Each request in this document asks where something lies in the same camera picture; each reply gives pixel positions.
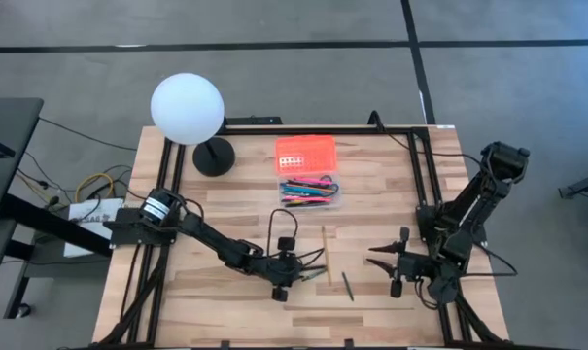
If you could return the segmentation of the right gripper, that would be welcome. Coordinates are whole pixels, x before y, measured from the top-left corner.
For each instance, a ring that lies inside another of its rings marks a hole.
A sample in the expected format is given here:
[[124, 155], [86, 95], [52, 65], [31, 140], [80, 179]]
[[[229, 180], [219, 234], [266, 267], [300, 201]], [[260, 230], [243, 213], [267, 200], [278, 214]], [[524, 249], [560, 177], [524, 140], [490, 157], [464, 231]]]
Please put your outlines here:
[[382, 246], [369, 248], [371, 252], [396, 254], [396, 265], [391, 265], [387, 262], [378, 261], [376, 259], [367, 258], [366, 260], [380, 267], [391, 277], [390, 296], [392, 298], [400, 298], [402, 294], [402, 280], [407, 282], [418, 282], [424, 277], [433, 278], [433, 265], [429, 256], [408, 252], [406, 250], [407, 242], [409, 240], [410, 229], [408, 227], [401, 227], [399, 230], [399, 241]]

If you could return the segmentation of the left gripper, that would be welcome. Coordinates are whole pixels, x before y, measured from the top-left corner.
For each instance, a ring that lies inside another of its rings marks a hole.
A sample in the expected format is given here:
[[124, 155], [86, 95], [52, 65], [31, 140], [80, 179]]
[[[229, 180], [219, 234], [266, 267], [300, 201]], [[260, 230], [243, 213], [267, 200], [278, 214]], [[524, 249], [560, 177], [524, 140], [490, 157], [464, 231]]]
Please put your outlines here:
[[[301, 270], [321, 270], [327, 268], [324, 264], [305, 265], [302, 267], [300, 259], [294, 253], [294, 246], [294, 238], [281, 237], [278, 240], [277, 246], [279, 253], [275, 258], [270, 258], [266, 265], [268, 280], [273, 285], [271, 298], [279, 302], [286, 302], [288, 300], [287, 288], [299, 278]], [[300, 280], [298, 286], [315, 287], [317, 282], [317, 279]]]

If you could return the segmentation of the yellow wooden pencil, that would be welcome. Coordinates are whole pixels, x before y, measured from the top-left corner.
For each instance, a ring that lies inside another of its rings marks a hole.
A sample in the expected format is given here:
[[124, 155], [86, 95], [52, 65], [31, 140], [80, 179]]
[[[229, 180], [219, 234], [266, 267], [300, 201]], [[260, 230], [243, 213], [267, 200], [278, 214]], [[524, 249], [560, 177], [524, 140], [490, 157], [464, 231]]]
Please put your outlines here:
[[327, 229], [325, 226], [322, 226], [322, 240], [323, 240], [323, 248], [324, 248], [324, 257], [325, 257], [325, 264], [328, 276], [328, 285], [332, 286], [332, 275], [331, 275], [331, 266], [330, 266], [330, 258], [329, 258], [329, 245], [328, 245], [328, 234]]

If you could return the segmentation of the clear plastic supply box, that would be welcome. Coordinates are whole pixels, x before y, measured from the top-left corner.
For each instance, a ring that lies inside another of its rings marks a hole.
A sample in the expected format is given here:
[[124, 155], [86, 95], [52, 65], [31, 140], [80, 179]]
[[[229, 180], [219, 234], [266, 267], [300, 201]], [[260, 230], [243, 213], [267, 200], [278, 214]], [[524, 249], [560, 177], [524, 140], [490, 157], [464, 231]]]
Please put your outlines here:
[[[296, 185], [303, 185], [303, 186], [308, 186], [308, 185], [304, 185], [304, 184], [300, 184], [300, 183], [296, 183], [296, 182], [292, 182], [291, 180], [293, 178], [312, 178], [312, 179], [320, 179], [322, 176], [324, 175], [320, 175], [320, 176], [310, 176], [310, 175], [302, 175], [302, 176], [289, 176], [289, 177], [282, 177], [279, 179], [279, 183], [278, 183], [278, 189], [279, 189], [279, 201], [280, 204], [283, 208], [285, 203], [288, 202], [282, 202], [281, 200], [288, 195], [292, 195], [292, 196], [317, 196], [317, 197], [322, 197], [322, 195], [317, 195], [317, 194], [306, 194], [306, 193], [296, 193], [296, 192], [284, 192], [283, 189], [280, 187], [281, 183], [291, 183], [291, 184], [296, 184]], [[337, 181], [337, 179], [335, 177], [332, 177], [333, 180], [335, 180], [338, 184], [339, 182]], [[339, 193], [336, 196], [330, 197], [332, 199], [332, 202], [329, 202], [329, 205], [326, 206], [319, 206], [319, 207], [308, 207], [308, 208], [330, 208], [330, 207], [336, 207], [340, 204], [341, 202], [341, 187], [339, 190]]]

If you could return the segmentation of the black looped item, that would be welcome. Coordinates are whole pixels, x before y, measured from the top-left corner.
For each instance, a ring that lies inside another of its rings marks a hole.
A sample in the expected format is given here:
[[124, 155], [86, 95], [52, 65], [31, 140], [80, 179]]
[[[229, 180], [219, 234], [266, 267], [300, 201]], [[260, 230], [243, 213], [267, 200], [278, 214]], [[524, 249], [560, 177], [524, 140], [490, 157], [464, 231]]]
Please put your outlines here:
[[325, 191], [322, 193], [322, 197], [333, 197], [339, 193], [340, 187], [339, 184], [332, 179], [329, 175], [324, 175], [320, 178], [320, 181], [323, 181], [323, 186]]

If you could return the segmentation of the orange plastic box lid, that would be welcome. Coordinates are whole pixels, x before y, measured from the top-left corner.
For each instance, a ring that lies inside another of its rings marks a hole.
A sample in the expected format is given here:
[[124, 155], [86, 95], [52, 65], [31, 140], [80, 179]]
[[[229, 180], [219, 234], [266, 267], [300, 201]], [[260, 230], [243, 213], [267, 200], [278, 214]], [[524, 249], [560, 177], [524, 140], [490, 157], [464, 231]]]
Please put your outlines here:
[[335, 140], [330, 135], [299, 135], [277, 138], [275, 169], [279, 175], [336, 171]]

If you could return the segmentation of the white globe table lamp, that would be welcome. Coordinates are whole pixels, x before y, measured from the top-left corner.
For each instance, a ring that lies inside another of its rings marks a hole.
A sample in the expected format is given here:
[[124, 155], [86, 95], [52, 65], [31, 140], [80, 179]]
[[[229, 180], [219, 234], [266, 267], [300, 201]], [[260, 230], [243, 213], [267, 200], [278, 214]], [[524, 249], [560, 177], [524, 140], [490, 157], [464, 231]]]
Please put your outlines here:
[[219, 177], [232, 168], [234, 148], [218, 136], [225, 125], [224, 100], [208, 79], [193, 73], [165, 78], [152, 94], [150, 111], [167, 139], [194, 147], [192, 163], [200, 174]]

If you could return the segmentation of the black desk leg bar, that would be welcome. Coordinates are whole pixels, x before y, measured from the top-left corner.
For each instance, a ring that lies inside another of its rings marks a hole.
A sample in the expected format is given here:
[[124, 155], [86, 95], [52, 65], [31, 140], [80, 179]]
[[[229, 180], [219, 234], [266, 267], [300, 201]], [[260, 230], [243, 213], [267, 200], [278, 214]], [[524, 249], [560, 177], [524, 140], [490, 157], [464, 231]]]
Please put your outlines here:
[[53, 235], [100, 256], [112, 256], [109, 239], [12, 194], [5, 194], [0, 202], [0, 218], [14, 220], [18, 224]]

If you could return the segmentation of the dark grey desk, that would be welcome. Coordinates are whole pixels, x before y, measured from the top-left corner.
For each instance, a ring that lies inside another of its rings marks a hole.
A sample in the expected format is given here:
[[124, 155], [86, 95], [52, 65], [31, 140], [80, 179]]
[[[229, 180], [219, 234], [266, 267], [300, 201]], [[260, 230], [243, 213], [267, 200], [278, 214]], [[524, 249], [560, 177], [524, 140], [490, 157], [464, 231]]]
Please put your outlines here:
[[44, 100], [0, 97], [0, 204], [37, 126]]

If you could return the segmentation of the black aluminium table frame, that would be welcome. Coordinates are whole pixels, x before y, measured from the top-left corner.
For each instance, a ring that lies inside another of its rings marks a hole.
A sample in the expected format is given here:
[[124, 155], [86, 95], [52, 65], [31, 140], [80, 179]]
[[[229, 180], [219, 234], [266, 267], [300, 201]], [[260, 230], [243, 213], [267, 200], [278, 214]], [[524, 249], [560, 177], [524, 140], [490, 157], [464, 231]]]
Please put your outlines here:
[[[200, 175], [191, 163], [176, 171], [163, 159], [162, 134], [143, 129], [130, 186], [146, 194], [164, 173], [168, 184], [205, 210], [222, 233], [258, 245], [295, 234], [296, 249], [323, 247], [328, 234], [332, 286], [328, 276], [315, 287], [293, 286], [286, 302], [271, 298], [270, 285], [226, 267], [206, 247], [181, 236], [171, 247], [158, 311], [155, 346], [232, 347], [435, 346], [447, 339], [473, 339], [465, 316], [453, 305], [429, 310], [411, 284], [389, 294], [389, 279], [366, 259], [369, 248], [396, 240], [401, 227], [415, 228], [415, 209], [454, 198], [467, 184], [456, 130], [451, 126], [323, 126], [336, 142], [342, 200], [333, 209], [278, 211], [274, 144], [301, 133], [301, 126], [234, 126], [226, 132], [237, 160], [218, 178]], [[348, 298], [341, 271], [355, 301]]]

